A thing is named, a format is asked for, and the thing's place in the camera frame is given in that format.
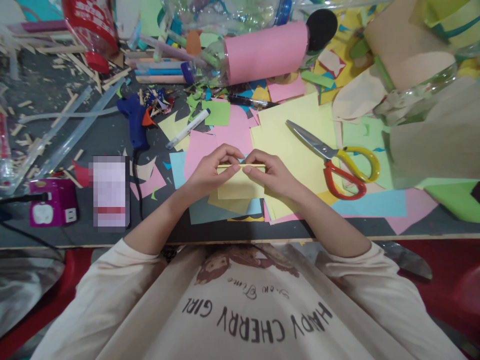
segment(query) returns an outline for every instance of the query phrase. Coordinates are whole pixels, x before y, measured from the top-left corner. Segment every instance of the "blue glue gun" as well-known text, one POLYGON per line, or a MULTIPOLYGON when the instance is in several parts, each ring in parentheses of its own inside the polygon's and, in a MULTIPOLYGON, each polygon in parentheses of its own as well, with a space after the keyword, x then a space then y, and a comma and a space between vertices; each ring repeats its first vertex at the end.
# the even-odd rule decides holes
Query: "blue glue gun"
POLYGON ((146 129, 142 127, 147 107, 140 105, 139 95, 132 94, 128 99, 122 97, 116 102, 116 107, 118 111, 128 117, 130 142, 133 148, 142 151, 150 149, 146 129))

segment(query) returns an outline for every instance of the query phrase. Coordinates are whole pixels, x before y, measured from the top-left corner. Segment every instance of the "white marker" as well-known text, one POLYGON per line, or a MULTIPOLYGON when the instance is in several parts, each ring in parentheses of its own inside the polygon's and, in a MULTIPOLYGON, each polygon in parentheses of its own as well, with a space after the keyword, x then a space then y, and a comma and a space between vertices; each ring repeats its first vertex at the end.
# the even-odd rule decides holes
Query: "white marker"
POLYGON ((205 109, 199 113, 191 122, 184 128, 180 133, 170 141, 165 147, 168 150, 172 150, 179 142, 181 142, 185 137, 190 134, 190 131, 195 129, 203 120, 205 120, 210 115, 210 109, 205 109))

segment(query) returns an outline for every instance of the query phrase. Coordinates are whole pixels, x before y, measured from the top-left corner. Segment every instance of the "scissor blade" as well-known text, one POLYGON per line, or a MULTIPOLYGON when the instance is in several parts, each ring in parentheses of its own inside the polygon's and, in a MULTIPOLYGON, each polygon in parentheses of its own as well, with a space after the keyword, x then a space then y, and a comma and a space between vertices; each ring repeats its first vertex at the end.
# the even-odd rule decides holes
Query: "scissor blade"
POLYGON ((332 159, 337 153, 338 150, 332 149, 326 143, 321 141, 318 137, 314 136, 311 132, 308 132, 303 127, 297 125, 296 123, 287 120, 286 124, 290 129, 292 129, 305 143, 310 145, 313 150, 320 153, 325 159, 332 159))

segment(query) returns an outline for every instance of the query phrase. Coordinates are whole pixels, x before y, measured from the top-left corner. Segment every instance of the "hand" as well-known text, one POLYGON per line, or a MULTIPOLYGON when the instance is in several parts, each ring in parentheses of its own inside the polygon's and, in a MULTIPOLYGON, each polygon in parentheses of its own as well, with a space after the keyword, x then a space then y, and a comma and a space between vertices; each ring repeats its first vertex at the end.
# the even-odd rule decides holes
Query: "hand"
POLYGON ((246 164, 265 164, 265 172, 253 166, 245 166, 243 172, 267 185, 272 191, 292 199, 304 186, 292 175, 276 155, 254 149, 246 157, 246 164))
POLYGON ((234 146, 222 144, 211 154, 204 156, 184 186, 189 198, 194 203, 206 197, 240 170, 239 159, 244 159, 242 152, 234 146), (217 174, 221 163, 232 164, 224 172, 217 174))

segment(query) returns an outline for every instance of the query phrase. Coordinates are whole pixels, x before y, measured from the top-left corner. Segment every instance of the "person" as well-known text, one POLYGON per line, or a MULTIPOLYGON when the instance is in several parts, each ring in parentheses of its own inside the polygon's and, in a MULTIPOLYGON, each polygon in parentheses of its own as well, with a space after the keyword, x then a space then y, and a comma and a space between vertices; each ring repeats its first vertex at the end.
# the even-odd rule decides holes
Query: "person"
POLYGON ((464 359, 382 249, 257 149, 245 163, 265 173, 242 170, 295 204, 326 250, 316 267, 269 244, 187 246, 166 266, 179 218, 243 158, 226 144, 205 156, 91 265, 32 359, 464 359), (221 163, 231 166, 217 174, 221 163))

